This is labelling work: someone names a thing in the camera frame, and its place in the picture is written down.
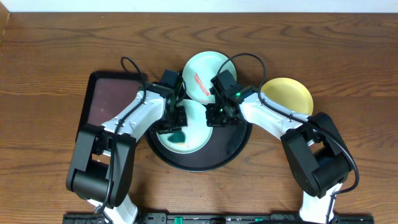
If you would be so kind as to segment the green yellow sponge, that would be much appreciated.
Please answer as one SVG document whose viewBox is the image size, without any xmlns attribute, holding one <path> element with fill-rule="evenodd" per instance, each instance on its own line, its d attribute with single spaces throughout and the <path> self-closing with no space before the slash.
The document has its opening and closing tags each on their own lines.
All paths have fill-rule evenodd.
<svg viewBox="0 0 398 224">
<path fill-rule="evenodd" d="M 186 140 L 186 135 L 183 131 L 176 131 L 172 133 L 167 140 L 174 144 L 183 144 Z"/>
</svg>

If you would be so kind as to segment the pale green plate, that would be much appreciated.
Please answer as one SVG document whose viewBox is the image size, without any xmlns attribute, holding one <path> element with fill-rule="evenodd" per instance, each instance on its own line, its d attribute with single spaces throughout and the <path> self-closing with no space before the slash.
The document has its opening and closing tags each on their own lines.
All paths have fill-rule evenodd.
<svg viewBox="0 0 398 224">
<path fill-rule="evenodd" d="M 201 149 L 209 140 L 213 132 L 212 127 L 206 125 L 206 108 L 194 100 L 182 100 L 178 106 L 184 106 L 187 115 L 187 126 L 183 127 L 186 140 L 183 144 L 174 144 L 167 140 L 172 134 L 157 134 L 160 143 L 168 150 L 178 154 L 189 154 Z"/>
<path fill-rule="evenodd" d="M 211 79 L 216 76 L 227 56 L 214 51 L 194 55 L 184 66 L 183 79 L 187 95 L 202 104 L 214 103 L 215 96 L 210 93 Z"/>
</svg>

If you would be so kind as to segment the yellow plate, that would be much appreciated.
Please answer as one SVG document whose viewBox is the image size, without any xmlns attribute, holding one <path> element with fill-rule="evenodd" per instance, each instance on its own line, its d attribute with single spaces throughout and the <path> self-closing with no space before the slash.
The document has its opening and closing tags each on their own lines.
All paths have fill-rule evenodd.
<svg viewBox="0 0 398 224">
<path fill-rule="evenodd" d="M 309 90 L 297 80 L 274 78 L 261 87 L 261 91 L 276 103 L 298 113 L 311 115 L 313 98 Z"/>
</svg>

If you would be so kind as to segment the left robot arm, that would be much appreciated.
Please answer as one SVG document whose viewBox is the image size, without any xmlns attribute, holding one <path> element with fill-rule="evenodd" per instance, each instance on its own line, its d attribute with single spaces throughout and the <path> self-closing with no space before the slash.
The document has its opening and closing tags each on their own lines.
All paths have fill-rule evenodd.
<svg viewBox="0 0 398 224">
<path fill-rule="evenodd" d="M 101 125 L 84 124 L 77 134 L 66 187 L 95 206 L 110 223 L 134 223 L 138 208 L 128 192 L 136 144 L 153 125 L 171 132 L 187 123 L 180 101 L 182 81 L 144 83 L 121 112 Z"/>
</svg>

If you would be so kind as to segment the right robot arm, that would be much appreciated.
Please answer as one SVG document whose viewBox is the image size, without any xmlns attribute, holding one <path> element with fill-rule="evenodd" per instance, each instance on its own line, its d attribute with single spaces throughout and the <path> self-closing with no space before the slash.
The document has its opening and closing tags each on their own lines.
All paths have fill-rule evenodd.
<svg viewBox="0 0 398 224">
<path fill-rule="evenodd" d="M 342 189 L 348 174 L 358 167 L 333 120 L 325 113 L 297 113 L 253 86 L 213 86 L 215 102 L 207 106 L 209 126 L 246 121 L 256 124 L 281 141 L 290 170 L 303 190 L 301 219 L 330 223 L 336 196 L 354 190 Z"/>
</svg>

